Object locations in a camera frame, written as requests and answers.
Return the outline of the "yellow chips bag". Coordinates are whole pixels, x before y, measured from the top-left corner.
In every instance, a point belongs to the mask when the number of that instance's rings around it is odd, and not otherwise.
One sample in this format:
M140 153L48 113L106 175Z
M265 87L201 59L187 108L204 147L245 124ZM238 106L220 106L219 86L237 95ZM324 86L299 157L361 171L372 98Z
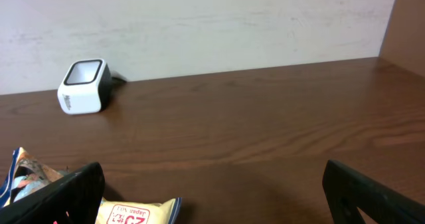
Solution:
M6 207L67 175L39 162L24 148L13 151L13 159L1 185L1 207ZM108 201L102 198L96 224L174 224L181 198L165 203Z

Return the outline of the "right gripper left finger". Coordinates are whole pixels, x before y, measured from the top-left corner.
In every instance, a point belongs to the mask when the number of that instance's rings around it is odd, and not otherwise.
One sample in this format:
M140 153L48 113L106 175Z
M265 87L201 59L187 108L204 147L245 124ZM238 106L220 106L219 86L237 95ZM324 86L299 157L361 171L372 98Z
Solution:
M1 224L95 224L104 187L101 165L88 164L2 208Z

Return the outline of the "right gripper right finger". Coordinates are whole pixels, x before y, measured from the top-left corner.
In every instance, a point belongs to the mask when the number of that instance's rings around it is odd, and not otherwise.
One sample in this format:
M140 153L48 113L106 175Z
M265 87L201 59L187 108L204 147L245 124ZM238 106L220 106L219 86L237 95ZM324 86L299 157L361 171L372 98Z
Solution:
M334 223L424 223L424 205L338 162L328 160L322 186Z

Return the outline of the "white barcode scanner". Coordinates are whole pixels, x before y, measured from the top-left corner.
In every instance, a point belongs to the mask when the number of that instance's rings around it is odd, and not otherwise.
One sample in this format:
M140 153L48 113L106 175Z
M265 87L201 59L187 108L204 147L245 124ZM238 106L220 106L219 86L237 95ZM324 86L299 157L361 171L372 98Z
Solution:
M70 66L57 90L62 111L69 115L102 111L110 101L112 75L101 58L80 60Z

